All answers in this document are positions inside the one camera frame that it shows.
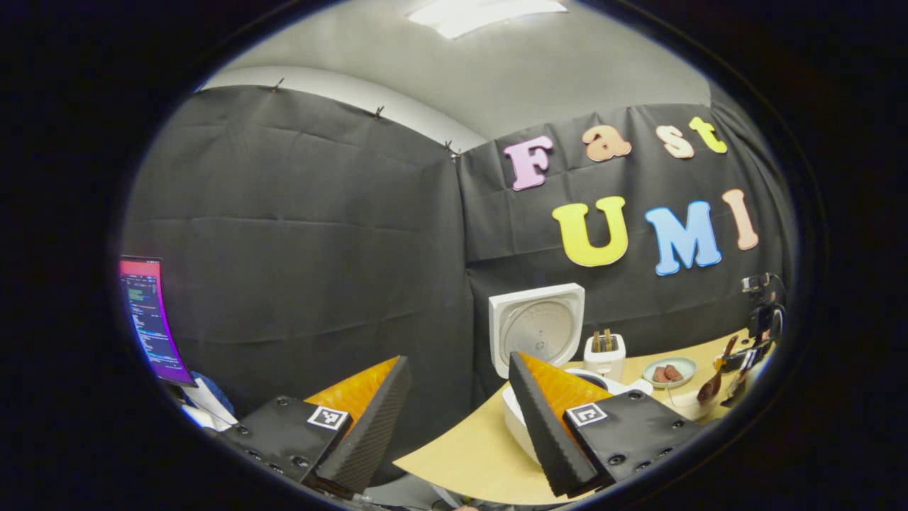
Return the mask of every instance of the wooden table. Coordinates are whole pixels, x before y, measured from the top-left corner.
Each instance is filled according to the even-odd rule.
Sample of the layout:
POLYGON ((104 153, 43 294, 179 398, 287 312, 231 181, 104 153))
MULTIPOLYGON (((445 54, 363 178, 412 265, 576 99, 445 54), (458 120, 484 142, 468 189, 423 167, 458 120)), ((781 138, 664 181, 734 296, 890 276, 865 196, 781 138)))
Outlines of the wooden table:
MULTIPOLYGON (((739 341, 735 344, 734 351, 752 345, 740 344, 741 339, 747 338, 745 328, 702 345, 657 355, 630 357, 625 360, 621 383, 628 385, 642 377, 643 369, 660 358, 686 356, 696 362, 696 373, 689 382, 671 389, 671 396, 680 405, 686 395, 695 395, 703 383, 716 374, 713 361, 725 351, 728 340, 735 335, 739 341)), ((582 362, 570 362, 563 367, 582 365, 582 362)), ((717 397, 719 401, 725 399, 725 391, 736 376, 736 371, 722 375, 722 390, 717 397)), ((505 426, 504 399, 501 394, 509 385, 510 383, 506 383, 447 433, 399 458, 394 464, 435 486, 489 502, 543 506, 566 503, 589 495, 574 498, 552 495, 542 467, 523 451, 505 426)), ((659 401, 668 397, 665 389, 657 388, 653 391, 653 398, 659 401)), ((716 406, 698 422, 702 424, 719 418, 727 410, 724 406, 716 406)))

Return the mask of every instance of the ceiling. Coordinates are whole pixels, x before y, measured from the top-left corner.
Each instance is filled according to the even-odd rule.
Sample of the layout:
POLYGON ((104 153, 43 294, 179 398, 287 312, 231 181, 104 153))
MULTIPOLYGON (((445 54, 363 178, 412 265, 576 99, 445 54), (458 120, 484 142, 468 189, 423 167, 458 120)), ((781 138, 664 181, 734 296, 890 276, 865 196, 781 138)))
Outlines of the ceiling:
POLYGON ((706 80, 632 29, 579 2, 455 40, 406 15, 430 0, 349 0, 240 55, 223 71, 322 69, 383 85, 487 139, 624 105, 709 105, 706 80))

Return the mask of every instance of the white bowl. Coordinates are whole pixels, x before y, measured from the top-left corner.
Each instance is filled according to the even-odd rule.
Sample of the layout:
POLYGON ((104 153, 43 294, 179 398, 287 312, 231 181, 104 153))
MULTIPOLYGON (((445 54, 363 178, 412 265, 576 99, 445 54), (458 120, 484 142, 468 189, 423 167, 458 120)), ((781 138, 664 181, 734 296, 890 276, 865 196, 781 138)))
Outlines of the white bowl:
POLYGON ((689 382, 690 379, 694 377, 694 373, 696 373, 696 362, 683 356, 670 356, 669 358, 657 360, 649 366, 646 366, 646 369, 643 370, 643 377, 647 382, 653 384, 655 388, 675 388, 689 382), (656 368, 659 366, 668 366, 669 364, 675 366, 675 369, 678 370, 678 373, 681 373, 681 376, 683 376, 684 379, 678 382, 667 383, 654 380, 653 374, 656 372, 656 368))

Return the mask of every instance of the ceiling light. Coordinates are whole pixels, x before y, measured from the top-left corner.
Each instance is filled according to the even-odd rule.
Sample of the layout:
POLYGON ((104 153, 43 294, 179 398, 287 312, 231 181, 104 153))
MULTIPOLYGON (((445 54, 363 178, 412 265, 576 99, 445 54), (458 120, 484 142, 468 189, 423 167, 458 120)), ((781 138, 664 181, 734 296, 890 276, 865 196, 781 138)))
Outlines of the ceiling light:
POLYGON ((563 13, 567 9, 551 0, 439 0, 408 16, 410 21, 431 26, 448 39, 455 39, 486 25, 540 13, 563 13))

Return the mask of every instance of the blue letter m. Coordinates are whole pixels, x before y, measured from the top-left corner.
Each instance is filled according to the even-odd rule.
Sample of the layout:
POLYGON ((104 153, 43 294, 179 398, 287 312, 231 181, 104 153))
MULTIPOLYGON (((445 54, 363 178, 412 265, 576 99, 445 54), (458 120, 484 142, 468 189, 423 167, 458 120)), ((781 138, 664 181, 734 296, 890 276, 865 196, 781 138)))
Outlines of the blue letter m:
POLYGON ((709 204, 706 202, 692 202, 687 207, 687 228, 667 207, 651 209, 643 217, 656 229, 659 242, 657 274, 671 275, 681 267, 672 253, 673 247, 688 268, 694 263, 695 250, 699 266, 714 265, 722 260, 722 254, 716 248, 713 225, 709 221, 709 204))

